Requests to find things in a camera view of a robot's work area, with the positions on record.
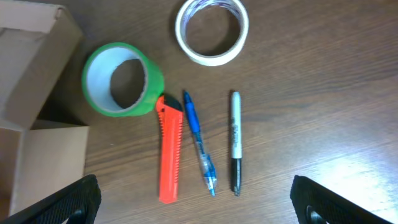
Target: wood grain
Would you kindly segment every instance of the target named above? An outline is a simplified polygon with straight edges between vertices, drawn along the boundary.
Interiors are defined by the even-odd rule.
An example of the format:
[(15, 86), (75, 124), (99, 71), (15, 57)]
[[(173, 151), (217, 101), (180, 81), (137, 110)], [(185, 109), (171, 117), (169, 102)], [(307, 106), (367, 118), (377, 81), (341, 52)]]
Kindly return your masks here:
[[(295, 174), (398, 222), (398, 2), (243, 0), (246, 45), (220, 67), (193, 63), (176, 43), (174, 20), (183, 1), (42, 2), (65, 4), (86, 35), (52, 98), (90, 125), (85, 173), (97, 175), (103, 196), (96, 223), (297, 223), (289, 199)], [(209, 47), (229, 33), (223, 28), (229, 17), (203, 15), (188, 36)], [(219, 27), (200, 33), (217, 21)], [(203, 183), (186, 121), (178, 202), (164, 205), (156, 113), (107, 118), (84, 100), (84, 61), (117, 41), (159, 65), (166, 92), (179, 100), (183, 89), (190, 92), (218, 170), (215, 198)], [(228, 183), (230, 90), (243, 101), (239, 198)]]

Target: white tape roll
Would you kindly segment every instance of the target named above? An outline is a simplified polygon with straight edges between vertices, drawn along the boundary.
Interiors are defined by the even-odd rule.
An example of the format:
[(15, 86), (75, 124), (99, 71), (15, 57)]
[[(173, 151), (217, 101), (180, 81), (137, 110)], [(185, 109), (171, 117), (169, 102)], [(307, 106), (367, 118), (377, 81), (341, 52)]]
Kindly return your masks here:
[[(185, 36), (188, 21), (192, 16), (207, 6), (219, 6), (228, 9), (239, 21), (241, 31), (236, 43), (225, 53), (215, 56), (204, 56), (194, 52), (187, 44)], [(196, 63), (206, 66), (223, 65), (234, 59), (242, 50), (248, 36), (249, 18), (246, 9), (239, 0), (188, 0), (181, 7), (175, 21), (175, 35), (182, 50)]]

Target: permanent marker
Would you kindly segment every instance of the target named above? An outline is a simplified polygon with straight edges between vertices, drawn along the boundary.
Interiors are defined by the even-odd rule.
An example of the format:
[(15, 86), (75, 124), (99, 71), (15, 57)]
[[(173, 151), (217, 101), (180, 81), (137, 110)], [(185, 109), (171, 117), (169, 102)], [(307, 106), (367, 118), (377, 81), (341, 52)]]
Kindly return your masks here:
[(242, 129), (241, 129), (241, 96), (234, 92), (231, 98), (231, 188), (235, 196), (241, 194), (242, 184)]

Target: cardboard flap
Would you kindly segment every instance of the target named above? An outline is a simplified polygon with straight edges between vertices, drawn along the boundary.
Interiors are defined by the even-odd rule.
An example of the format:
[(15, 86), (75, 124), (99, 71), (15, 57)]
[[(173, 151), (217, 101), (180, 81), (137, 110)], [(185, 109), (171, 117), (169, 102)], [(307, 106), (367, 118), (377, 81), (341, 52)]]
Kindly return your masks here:
[(26, 132), (17, 162), (10, 215), (83, 177), (88, 128)]
[(0, 0), (0, 27), (48, 34), (63, 6)]

